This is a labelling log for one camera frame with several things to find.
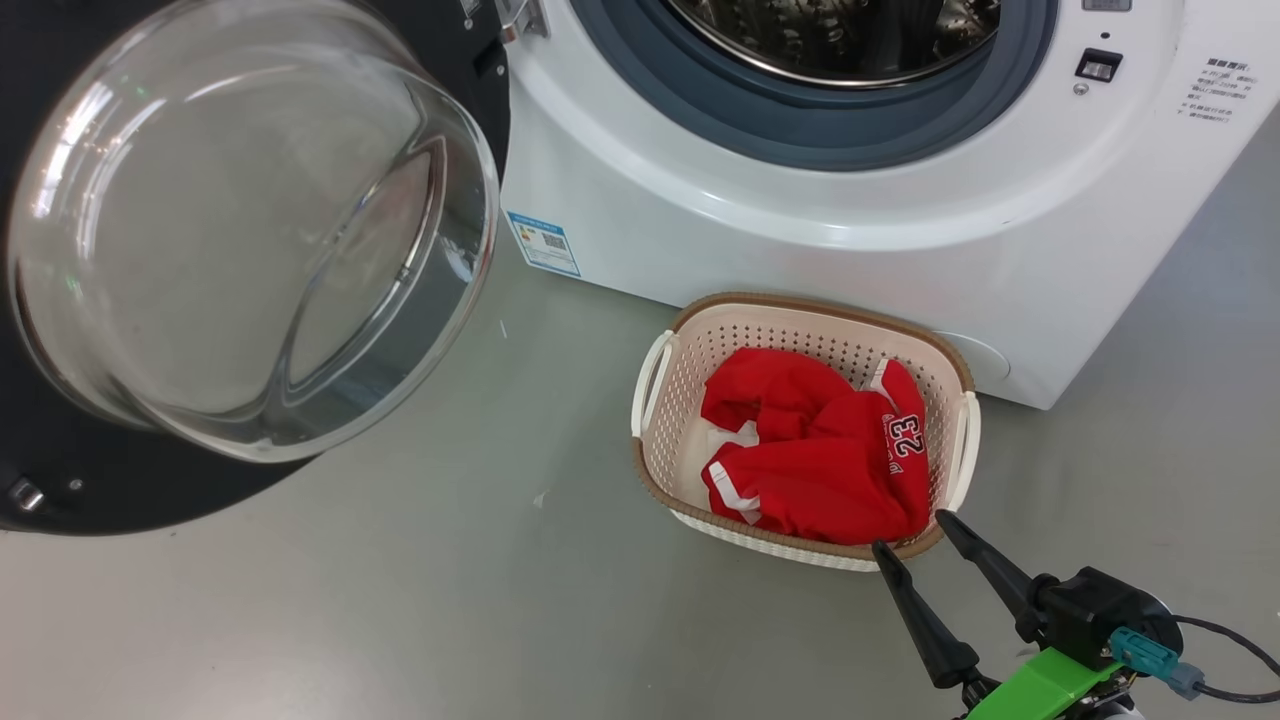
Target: washing machine door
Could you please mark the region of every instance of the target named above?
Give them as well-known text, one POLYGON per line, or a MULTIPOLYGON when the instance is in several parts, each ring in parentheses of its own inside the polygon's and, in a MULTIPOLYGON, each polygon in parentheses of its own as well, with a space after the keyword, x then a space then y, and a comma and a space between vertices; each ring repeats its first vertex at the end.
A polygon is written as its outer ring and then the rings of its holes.
POLYGON ((198 515, 431 372, 498 227, 493 3, 17 0, 3 22, 0 512, 198 515), (95 493, 156 507, 68 511, 95 493))

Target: washing machine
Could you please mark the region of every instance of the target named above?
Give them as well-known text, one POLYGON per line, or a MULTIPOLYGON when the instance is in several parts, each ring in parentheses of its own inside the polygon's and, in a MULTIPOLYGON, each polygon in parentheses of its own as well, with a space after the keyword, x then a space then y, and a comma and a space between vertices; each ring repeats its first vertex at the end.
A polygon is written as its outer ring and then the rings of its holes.
POLYGON ((1268 0, 540 3, 503 187, 531 265, 906 318, 1041 409, 1280 97, 1268 0))
POLYGON ((183 521, 355 437, 448 351, 500 224, 531 265, 673 305, 915 320, 1048 407, 1276 104, 1277 20, 4 0, 0 525, 183 521))

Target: plastic basket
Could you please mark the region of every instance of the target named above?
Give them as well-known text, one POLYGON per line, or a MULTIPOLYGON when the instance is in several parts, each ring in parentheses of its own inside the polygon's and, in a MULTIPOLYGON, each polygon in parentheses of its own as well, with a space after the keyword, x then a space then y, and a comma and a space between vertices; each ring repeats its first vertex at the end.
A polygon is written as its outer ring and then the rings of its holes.
MULTIPOLYGON (((896 357, 924 396, 933 507, 957 510, 969 491, 982 414, 973 378, 946 341, 901 320, 808 300, 726 293, 676 318, 649 350, 631 406, 636 468, 653 496, 686 525, 787 560, 876 571, 868 546, 840 546, 760 530, 714 515, 699 474, 709 427, 700 416, 707 378, 739 347, 774 347, 823 361, 863 387, 882 357, 896 357)), ((936 523, 897 544, 914 557, 942 537, 936 523)))

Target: floor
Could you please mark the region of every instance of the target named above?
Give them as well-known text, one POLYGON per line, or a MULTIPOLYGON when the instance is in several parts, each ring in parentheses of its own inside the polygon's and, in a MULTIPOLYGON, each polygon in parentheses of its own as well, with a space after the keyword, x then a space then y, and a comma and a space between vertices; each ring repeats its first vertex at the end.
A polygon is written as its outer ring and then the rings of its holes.
MULTIPOLYGON (((1280 651, 1280 119, 1060 405, 984 400, 963 516, 1036 574, 1094 565, 1280 651)), ((6 720, 948 719, 877 575, 676 523, 627 409, 675 310, 524 266, 388 421, 168 530, 0 536, 6 720)), ((940 546, 918 587, 983 670, 1024 646, 940 546)), ((1203 634, 1228 689, 1276 687, 1203 634)), ((1152 720, 1275 717, 1137 691, 1152 720)))

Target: black cable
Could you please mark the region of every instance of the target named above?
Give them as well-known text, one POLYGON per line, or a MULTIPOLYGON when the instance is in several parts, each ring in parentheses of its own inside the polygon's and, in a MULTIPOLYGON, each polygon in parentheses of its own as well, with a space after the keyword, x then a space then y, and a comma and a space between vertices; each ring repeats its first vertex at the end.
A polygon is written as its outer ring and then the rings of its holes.
MULTIPOLYGON (((1265 650, 1258 647, 1253 641, 1242 635, 1240 633, 1236 633, 1230 628, 1224 628, 1217 623, 1210 623, 1208 620, 1199 620, 1197 618, 1185 618, 1183 615, 1174 615, 1172 620, 1183 625, 1194 625, 1197 628, 1208 630, 1211 633, 1217 633, 1222 637, 1235 641, 1236 644, 1239 644, 1240 647, 1252 652, 1260 660, 1262 660, 1262 662, 1266 664, 1267 669, 1275 673, 1276 676, 1280 676, 1280 662, 1276 662, 1276 660, 1270 655, 1267 655, 1265 650)), ((1280 702, 1280 691, 1274 693, 1252 694, 1252 693, 1233 693, 1233 692, 1220 691, 1204 683, 1196 683, 1193 687, 1197 691, 1207 694, 1208 697, 1225 700, 1226 702, 1236 702, 1240 705, 1266 705, 1270 702, 1280 702)))

